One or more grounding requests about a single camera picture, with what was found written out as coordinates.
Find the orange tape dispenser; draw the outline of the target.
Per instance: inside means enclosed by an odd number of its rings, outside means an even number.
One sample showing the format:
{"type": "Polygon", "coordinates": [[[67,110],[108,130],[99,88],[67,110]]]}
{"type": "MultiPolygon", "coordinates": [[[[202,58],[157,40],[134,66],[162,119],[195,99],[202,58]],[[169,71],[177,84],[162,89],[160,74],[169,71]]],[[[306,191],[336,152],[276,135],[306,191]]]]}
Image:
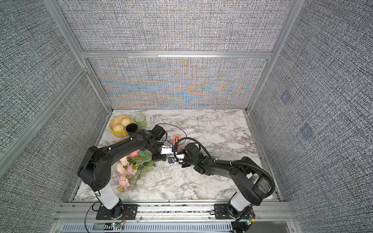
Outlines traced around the orange tape dispenser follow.
{"type": "Polygon", "coordinates": [[[181,139],[180,135],[174,135],[174,137],[173,137],[173,145],[175,146],[180,139],[181,139]]]}

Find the pink flower bouquet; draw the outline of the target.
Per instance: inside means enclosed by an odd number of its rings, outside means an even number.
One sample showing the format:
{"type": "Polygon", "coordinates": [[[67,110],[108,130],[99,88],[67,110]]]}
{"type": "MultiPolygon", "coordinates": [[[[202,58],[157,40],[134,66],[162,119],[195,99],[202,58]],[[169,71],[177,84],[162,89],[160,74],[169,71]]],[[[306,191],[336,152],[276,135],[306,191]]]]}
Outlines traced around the pink flower bouquet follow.
{"type": "Polygon", "coordinates": [[[134,188],[155,166],[155,161],[148,150],[136,150],[121,158],[117,164],[117,172],[120,174],[117,190],[124,192],[134,188]]]}

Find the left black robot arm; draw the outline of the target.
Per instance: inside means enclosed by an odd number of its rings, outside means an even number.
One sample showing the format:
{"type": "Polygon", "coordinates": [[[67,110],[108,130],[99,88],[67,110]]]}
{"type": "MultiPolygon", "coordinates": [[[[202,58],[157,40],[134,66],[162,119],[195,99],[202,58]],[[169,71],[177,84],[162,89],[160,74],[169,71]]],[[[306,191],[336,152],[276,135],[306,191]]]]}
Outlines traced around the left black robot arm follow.
{"type": "Polygon", "coordinates": [[[105,215],[111,219],[122,217],[122,201],[110,185],[111,167],[120,159],[135,151],[147,150],[152,155],[151,161],[161,161],[160,142],[166,131],[159,125],[152,130],[137,130],[129,138],[111,146],[90,147],[78,168],[78,177],[95,193],[105,215]]]}

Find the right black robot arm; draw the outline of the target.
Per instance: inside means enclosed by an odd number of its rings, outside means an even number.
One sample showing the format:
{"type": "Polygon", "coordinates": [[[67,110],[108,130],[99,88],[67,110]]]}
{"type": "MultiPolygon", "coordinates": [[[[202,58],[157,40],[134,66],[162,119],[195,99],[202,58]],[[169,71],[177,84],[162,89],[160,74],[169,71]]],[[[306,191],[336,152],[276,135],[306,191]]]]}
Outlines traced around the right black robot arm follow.
{"type": "Polygon", "coordinates": [[[227,203],[226,213],[238,219],[259,206],[262,201],[275,191],[275,182],[271,175],[258,166],[252,159],[225,161],[210,158],[201,152],[202,147],[189,143],[183,149],[182,167],[193,166],[202,175],[222,176],[233,180],[238,188],[227,203]]]}

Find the black mug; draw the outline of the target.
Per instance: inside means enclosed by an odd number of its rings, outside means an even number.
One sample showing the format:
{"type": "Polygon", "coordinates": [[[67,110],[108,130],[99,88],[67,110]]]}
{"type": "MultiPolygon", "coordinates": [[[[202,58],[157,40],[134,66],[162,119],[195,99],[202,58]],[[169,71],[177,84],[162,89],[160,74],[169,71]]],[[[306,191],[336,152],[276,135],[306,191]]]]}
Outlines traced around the black mug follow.
{"type": "Polygon", "coordinates": [[[127,134],[130,137],[133,137],[139,130],[138,125],[135,123],[128,124],[125,128],[127,134]]]}

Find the green glass cup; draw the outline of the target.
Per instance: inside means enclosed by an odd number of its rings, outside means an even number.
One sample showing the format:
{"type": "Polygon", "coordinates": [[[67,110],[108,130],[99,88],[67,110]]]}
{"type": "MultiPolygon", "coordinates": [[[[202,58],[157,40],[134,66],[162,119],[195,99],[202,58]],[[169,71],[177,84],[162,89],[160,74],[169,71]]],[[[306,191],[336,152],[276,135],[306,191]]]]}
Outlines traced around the green glass cup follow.
{"type": "Polygon", "coordinates": [[[144,114],[138,114],[134,117],[134,122],[139,129],[145,129],[147,127],[147,120],[144,114]]]}

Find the steamed bun in bowl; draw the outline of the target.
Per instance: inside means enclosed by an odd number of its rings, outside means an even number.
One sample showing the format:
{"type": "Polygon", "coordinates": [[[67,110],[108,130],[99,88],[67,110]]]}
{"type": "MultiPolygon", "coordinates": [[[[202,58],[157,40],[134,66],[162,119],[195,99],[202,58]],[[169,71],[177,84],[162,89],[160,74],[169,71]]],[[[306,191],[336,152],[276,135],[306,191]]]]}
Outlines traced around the steamed bun in bowl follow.
{"type": "Polygon", "coordinates": [[[125,130],[125,127],[121,124],[117,124],[113,127],[113,131],[115,132],[121,132],[121,131],[124,131],[125,130]]]}

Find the yellow bowl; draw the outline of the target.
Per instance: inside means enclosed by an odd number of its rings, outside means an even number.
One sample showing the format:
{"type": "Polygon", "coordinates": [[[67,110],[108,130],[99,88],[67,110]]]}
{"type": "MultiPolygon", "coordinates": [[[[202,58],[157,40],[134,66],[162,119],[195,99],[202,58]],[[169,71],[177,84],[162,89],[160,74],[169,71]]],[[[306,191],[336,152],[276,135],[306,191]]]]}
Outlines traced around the yellow bowl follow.
{"type": "Polygon", "coordinates": [[[127,137],[128,133],[126,131],[126,127],[132,123],[133,120],[129,116],[117,116],[111,120],[109,129],[115,137],[127,137]]]}

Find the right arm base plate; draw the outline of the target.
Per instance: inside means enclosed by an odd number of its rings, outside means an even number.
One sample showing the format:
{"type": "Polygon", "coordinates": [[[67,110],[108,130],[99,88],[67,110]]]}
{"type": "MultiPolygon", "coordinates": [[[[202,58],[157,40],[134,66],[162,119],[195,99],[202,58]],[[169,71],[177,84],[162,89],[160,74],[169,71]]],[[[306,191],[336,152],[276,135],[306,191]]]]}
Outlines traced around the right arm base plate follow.
{"type": "Polygon", "coordinates": [[[249,207],[244,208],[242,211],[236,210],[231,204],[228,203],[216,203],[214,204],[215,218],[216,219],[238,219],[244,214],[244,218],[253,216],[254,212],[249,207]]]}

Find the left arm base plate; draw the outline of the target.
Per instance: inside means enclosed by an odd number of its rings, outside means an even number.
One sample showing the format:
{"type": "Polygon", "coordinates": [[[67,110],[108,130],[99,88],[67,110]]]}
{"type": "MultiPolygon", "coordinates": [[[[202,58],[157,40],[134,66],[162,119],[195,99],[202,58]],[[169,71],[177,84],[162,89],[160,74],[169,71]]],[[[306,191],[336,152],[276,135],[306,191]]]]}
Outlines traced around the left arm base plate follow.
{"type": "Polygon", "coordinates": [[[96,215],[96,220],[135,220],[137,212],[137,204],[116,205],[112,210],[100,206],[96,215]]]}

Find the aluminium front rail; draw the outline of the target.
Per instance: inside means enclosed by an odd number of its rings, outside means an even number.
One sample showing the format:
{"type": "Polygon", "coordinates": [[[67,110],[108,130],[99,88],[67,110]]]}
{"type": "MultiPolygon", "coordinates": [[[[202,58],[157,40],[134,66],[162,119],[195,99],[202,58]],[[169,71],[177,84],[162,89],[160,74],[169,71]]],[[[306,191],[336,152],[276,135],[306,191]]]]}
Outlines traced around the aluminium front rail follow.
{"type": "MultiPolygon", "coordinates": [[[[234,221],[229,214],[224,214],[216,205],[224,204],[222,200],[191,201],[152,201],[126,202],[137,208],[126,210],[127,222],[204,222],[234,221]]],[[[62,203],[53,222],[94,222],[97,212],[90,209],[92,203],[62,203]]],[[[289,202],[265,200],[260,206],[253,207],[255,221],[296,222],[298,218],[289,202]]]]}

